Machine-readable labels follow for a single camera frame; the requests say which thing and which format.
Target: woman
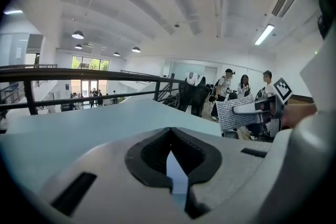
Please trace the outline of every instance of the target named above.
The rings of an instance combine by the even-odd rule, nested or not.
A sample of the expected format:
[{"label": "woman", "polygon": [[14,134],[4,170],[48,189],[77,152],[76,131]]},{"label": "woman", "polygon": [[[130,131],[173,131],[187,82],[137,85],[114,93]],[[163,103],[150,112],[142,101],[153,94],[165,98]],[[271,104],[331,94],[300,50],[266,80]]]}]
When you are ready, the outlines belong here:
[{"label": "woman", "polygon": [[240,83],[238,84],[238,98],[243,98],[244,96],[248,96],[250,93],[250,85],[248,84],[248,76],[243,75]]},{"label": "woman", "polygon": [[[82,99],[83,98],[83,94],[80,92],[78,93],[78,98]],[[83,102],[78,102],[77,103],[77,109],[83,109]]]}]

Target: metal bar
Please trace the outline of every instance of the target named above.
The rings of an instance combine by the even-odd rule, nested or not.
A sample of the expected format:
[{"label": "metal bar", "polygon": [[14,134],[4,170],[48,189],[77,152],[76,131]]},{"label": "metal bar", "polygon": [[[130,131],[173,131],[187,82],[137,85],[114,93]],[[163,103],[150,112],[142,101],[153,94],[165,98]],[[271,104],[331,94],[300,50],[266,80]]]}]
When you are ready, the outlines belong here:
[{"label": "metal bar", "polygon": [[0,89],[0,92],[2,92],[2,91],[4,91],[4,90],[7,90],[8,88],[13,87],[13,85],[15,85],[15,84],[19,84],[19,81],[15,82],[15,83],[13,83],[13,84],[11,84],[11,85],[8,85],[7,87],[5,87],[5,88],[3,88],[3,89]]},{"label": "metal bar", "polygon": [[156,75],[151,75],[151,74],[145,74],[145,73],[138,73],[138,72],[132,72],[132,71],[127,71],[127,70],[120,70],[121,73],[129,73],[129,74],[138,74],[138,75],[146,75],[146,76],[152,76],[152,77],[160,77]]},{"label": "metal bar", "polygon": [[157,101],[159,98],[159,90],[160,90],[160,82],[157,81],[155,85],[155,94],[154,94],[154,100]]},{"label": "metal bar", "polygon": [[128,80],[128,81],[149,81],[149,82],[183,82],[183,80],[172,80],[155,76],[138,74],[126,74],[121,72],[83,70],[68,68],[18,68],[4,69],[0,71],[0,82],[23,81],[23,80]]},{"label": "metal bar", "polygon": [[176,97],[176,96],[172,95],[172,96],[169,96],[169,97],[167,97],[167,98],[160,99],[159,102],[162,102],[162,101],[164,101],[164,100],[167,100],[167,99],[170,99],[170,98],[173,98],[173,97]]},{"label": "metal bar", "polygon": [[0,69],[14,69],[14,68],[27,68],[27,67],[46,67],[48,68],[50,65],[10,65],[10,66],[0,66]]},{"label": "metal bar", "polygon": [[[144,94],[153,94],[155,91],[148,92],[134,92],[134,93],[121,93],[121,94],[112,94],[112,95],[103,95],[97,97],[85,97],[85,98],[76,98],[76,99],[58,99],[58,100],[48,100],[48,101],[36,101],[34,106],[48,106],[48,105],[56,105],[56,104],[72,104],[86,101],[93,101],[98,99],[113,99],[118,97],[129,97],[136,95],[144,95]],[[27,108],[28,103],[16,103],[16,104],[0,104],[0,111],[9,110],[9,109],[22,109]]]},{"label": "metal bar", "polygon": [[33,87],[31,85],[31,81],[25,80],[23,82],[23,85],[25,86],[25,94],[27,98],[27,105],[29,108],[29,112],[31,115],[37,115],[38,113],[35,107],[34,93],[33,93]]},{"label": "metal bar", "polygon": [[[166,89],[169,87],[169,85],[170,85],[170,84],[167,84],[162,90],[166,90]],[[159,94],[159,99],[162,98],[162,97],[164,96],[164,94],[165,94],[164,92],[161,92],[161,93]]]}]

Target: white shirt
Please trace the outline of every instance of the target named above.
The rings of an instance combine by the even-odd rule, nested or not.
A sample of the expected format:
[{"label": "white shirt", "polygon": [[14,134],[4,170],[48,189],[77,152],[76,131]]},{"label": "white shirt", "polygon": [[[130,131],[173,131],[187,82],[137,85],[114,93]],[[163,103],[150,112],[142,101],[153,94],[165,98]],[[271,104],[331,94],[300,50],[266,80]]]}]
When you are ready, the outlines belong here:
[{"label": "white shirt", "polygon": [[249,89],[249,87],[250,86],[248,85],[248,88],[244,89],[244,87],[241,88],[240,83],[238,84],[238,89],[237,89],[238,99],[243,98],[245,96],[245,92]]},{"label": "white shirt", "polygon": [[[273,90],[273,87],[272,87],[272,82],[270,84],[267,84],[265,87],[263,87],[259,92],[261,92],[262,94],[265,92],[265,93],[273,93],[274,94],[274,90]],[[259,97],[259,92],[256,96],[256,101],[260,98],[262,98],[263,96]]]},{"label": "white shirt", "polygon": [[225,76],[223,76],[223,77],[221,77],[221,79],[219,80],[217,87],[218,87],[219,85],[222,86],[221,89],[220,89],[221,91],[219,92],[219,95],[225,97],[225,96],[227,95],[226,89],[227,89],[227,88],[230,88],[230,86],[231,86],[231,79],[227,79]]}]

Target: glass wall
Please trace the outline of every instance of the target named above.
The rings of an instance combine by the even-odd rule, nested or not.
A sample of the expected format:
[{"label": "glass wall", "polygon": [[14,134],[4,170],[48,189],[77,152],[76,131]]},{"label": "glass wall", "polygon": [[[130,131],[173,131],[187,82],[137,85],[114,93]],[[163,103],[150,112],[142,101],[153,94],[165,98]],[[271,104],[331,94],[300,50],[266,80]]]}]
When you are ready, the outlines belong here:
[{"label": "glass wall", "polygon": [[[109,60],[101,60],[96,58],[73,56],[71,68],[73,69],[90,69],[109,71]],[[100,90],[103,95],[107,94],[107,80],[71,80],[71,92],[81,92],[84,97],[88,97],[89,92],[95,88]]]}]

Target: gray fabric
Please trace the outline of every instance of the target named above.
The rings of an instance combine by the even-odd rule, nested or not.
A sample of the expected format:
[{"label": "gray fabric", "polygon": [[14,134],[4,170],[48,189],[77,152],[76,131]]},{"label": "gray fabric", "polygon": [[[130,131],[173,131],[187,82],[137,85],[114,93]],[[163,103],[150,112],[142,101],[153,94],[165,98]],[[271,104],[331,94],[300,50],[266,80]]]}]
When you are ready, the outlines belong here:
[{"label": "gray fabric", "polygon": [[241,104],[248,104],[254,102],[253,96],[250,94],[247,97],[240,99],[233,99],[225,102],[216,102],[219,124],[223,131],[227,131],[233,128],[239,128],[248,124],[259,123],[260,120],[257,115],[237,115],[232,111],[232,107]]},{"label": "gray fabric", "polygon": [[224,137],[206,136],[184,128],[180,130],[215,146],[222,154],[222,165],[213,178],[203,184],[192,186],[196,200],[213,209],[230,199],[255,173],[263,158],[241,153],[243,148],[267,152],[270,143],[243,141]]}]

